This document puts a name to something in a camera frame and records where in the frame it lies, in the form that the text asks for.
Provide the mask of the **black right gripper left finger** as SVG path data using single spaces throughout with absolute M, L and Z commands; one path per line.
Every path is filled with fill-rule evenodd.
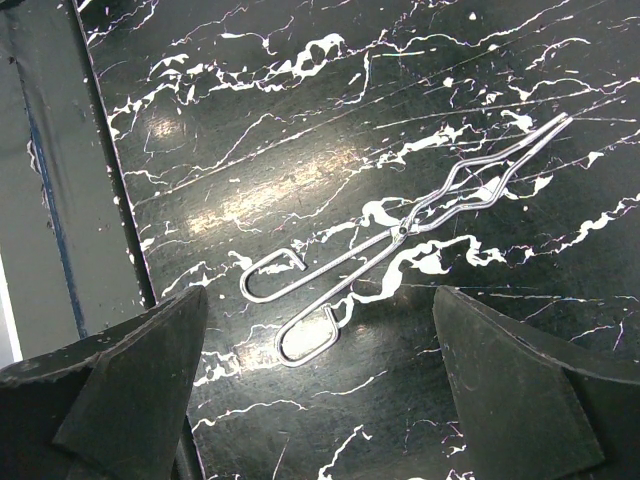
M 1 371 L 4 479 L 199 479 L 186 409 L 207 293 Z

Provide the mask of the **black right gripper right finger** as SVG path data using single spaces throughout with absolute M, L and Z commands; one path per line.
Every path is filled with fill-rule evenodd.
M 639 366 L 436 290 L 438 341 L 478 479 L 636 479 Z

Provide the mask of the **metal wire tongs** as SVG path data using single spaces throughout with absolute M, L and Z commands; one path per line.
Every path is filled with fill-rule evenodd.
M 515 144 L 497 153 L 458 161 L 449 170 L 441 187 L 434 192 L 420 198 L 414 205 L 414 207 L 410 210 L 410 212 L 401 220 L 399 220 L 397 224 L 388 227 L 381 233 L 351 248 L 342 255 L 329 261 L 324 266 L 305 275 L 304 277 L 298 279 L 290 285 L 283 287 L 275 293 L 267 296 L 254 295 L 249 288 L 250 277 L 256 271 L 272 263 L 278 257 L 286 257 L 298 269 L 302 271 L 306 270 L 307 265 L 298 256 L 298 254 L 296 254 L 294 250 L 290 248 L 279 248 L 245 269 L 239 280 L 239 288 L 241 294 L 250 302 L 256 304 L 264 304 L 275 301 L 285 295 L 290 294 L 291 292 L 310 283 L 311 281 L 324 275 L 328 271 L 354 258 L 357 254 L 373 247 L 374 245 L 382 241 L 387 240 L 389 242 L 389 244 L 377 255 L 367 260 L 353 273 L 345 277 L 331 289 L 327 290 L 315 301 L 311 302 L 308 306 L 304 307 L 298 314 L 289 319 L 279 328 L 274 338 L 274 349 L 278 361 L 288 368 L 296 368 L 309 363 L 311 360 L 315 359 L 316 357 L 330 349 L 338 341 L 341 330 L 341 327 L 338 325 L 338 321 L 334 314 L 334 310 L 329 303 L 329 301 L 335 295 L 343 291 L 355 280 L 360 278 L 365 273 L 369 272 L 373 267 L 377 266 L 392 253 L 398 250 L 399 247 L 404 244 L 407 238 L 430 232 L 440 227 L 450 218 L 462 212 L 480 211 L 492 207 L 504 194 L 508 182 L 515 176 L 515 174 L 538 152 L 543 150 L 546 145 L 548 145 L 563 130 L 565 130 L 573 121 L 573 116 L 562 112 L 548 122 L 544 123 L 538 129 L 527 134 L 524 138 L 522 138 Z M 520 150 L 524 150 L 525 153 L 517 161 L 512 163 L 501 176 L 498 177 L 497 183 L 495 185 L 490 187 L 481 187 L 480 197 L 477 200 L 466 203 L 458 203 L 426 224 L 421 224 L 417 221 L 418 216 L 429 206 L 431 206 L 431 204 L 440 200 L 442 197 L 448 195 L 453 191 L 454 180 L 461 170 L 468 167 L 483 167 L 486 165 L 492 165 L 497 162 L 503 162 L 512 154 Z M 330 323 L 328 339 L 323 343 L 315 346 L 313 349 L 309 350 L 307 353 L 300 357 L 293 358 L 289 356 L 284 350 L 284 340 L 286 335 L 300 322 L 302 322 L 309 315 L 315 313 L 318 310 L 323 312 L 324 316 Z

